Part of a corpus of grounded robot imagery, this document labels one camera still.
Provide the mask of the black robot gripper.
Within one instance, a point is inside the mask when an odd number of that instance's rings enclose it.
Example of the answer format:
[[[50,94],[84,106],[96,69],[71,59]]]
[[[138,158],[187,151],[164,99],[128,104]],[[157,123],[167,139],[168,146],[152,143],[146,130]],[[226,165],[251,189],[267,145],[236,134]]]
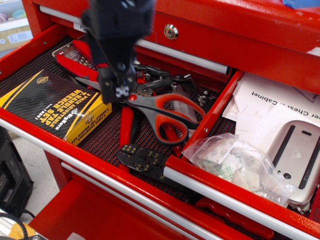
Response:
[[[134,46],[151,33],[155,4],[154,0],[90,0],[83,12],[82,23],[93,62],[98,64],[97,80],[105,104],[123,102],[133,91]],[[120,71],[119,77],[108,64],[123,64],[128,69]]]

